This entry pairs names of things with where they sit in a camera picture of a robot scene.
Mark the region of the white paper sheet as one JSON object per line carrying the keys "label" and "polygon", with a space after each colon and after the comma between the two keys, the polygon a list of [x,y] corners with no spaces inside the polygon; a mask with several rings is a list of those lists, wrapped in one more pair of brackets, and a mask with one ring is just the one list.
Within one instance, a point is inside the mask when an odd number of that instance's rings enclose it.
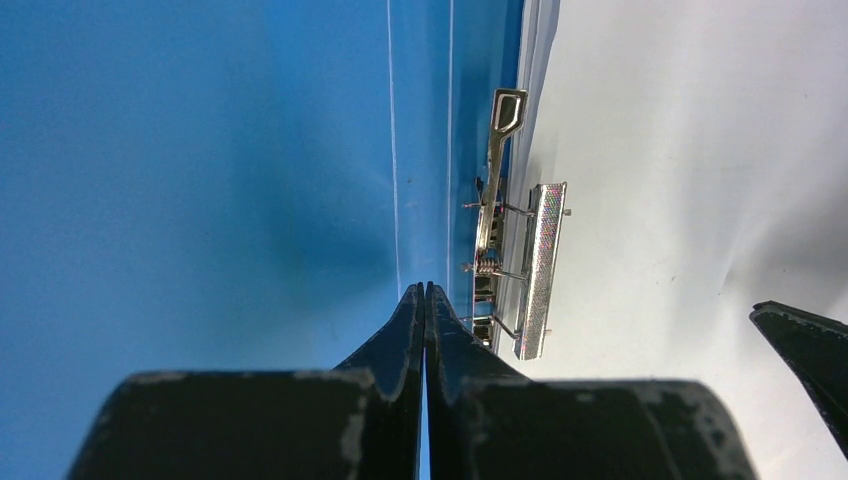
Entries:
{"label": "white paper sheet", "polygon": [[762,479],[843,479],[803,386],[750,321],[847,317],[843,1],[531,1],[524,187],[566,182],[534,379],[682,378],[721,398]]}

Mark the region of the blue file folder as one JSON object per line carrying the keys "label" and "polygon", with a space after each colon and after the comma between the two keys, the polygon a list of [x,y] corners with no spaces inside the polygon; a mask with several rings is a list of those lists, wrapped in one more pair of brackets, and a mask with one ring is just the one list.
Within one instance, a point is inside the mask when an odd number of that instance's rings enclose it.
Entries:
{"label": "blue file folder", "polygon": [[333,366],[460,314],[519,1],[5,1],[1,475],[60,479],[140,371]]}

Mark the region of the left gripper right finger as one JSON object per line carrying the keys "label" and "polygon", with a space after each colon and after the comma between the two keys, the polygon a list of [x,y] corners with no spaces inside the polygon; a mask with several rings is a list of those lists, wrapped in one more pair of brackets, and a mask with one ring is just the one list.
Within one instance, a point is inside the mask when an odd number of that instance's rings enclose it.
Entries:
{"label": "left gripper right finger", "polygon": [[435,479],[752,479],[733,419],[683,380],[534,381],[487,350],[443,289],[423,300]]}

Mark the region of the metal spine folder clip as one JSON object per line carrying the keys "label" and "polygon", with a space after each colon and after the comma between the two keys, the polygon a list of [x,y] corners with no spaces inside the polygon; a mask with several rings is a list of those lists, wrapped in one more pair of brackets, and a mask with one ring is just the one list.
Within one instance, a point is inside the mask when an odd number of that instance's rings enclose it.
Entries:
{"label": "metal spine folder clip", "polygon": [[502,339],[516,358],[540,358],[548,326],[562,222],[570,216],[567,185],[539,183],[525,195],[507,171],[509,147],[526,124],[529,95],[522,89],[495,89],[484,170],[475,180],[477,214],[471,260],[470,312],[463,322],[490,351]]}

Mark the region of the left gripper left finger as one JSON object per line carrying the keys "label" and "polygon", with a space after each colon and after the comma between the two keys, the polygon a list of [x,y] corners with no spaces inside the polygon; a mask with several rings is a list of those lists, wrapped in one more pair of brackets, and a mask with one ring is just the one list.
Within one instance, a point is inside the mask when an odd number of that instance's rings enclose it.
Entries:
{"label": "left gripper left finger", "polygon": [[339,365],[148,371],[96,414],[72,479],[415,479],[424,287]]}

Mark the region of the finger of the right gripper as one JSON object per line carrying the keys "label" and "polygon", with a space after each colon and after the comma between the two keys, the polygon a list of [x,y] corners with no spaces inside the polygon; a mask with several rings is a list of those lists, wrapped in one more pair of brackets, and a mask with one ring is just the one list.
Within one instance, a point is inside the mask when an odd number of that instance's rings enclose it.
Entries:
{"label": "finger of the right gripper", "polygon": [[847,452],[847,326],[776,301],[749,319],[798,378],[843,453]]}

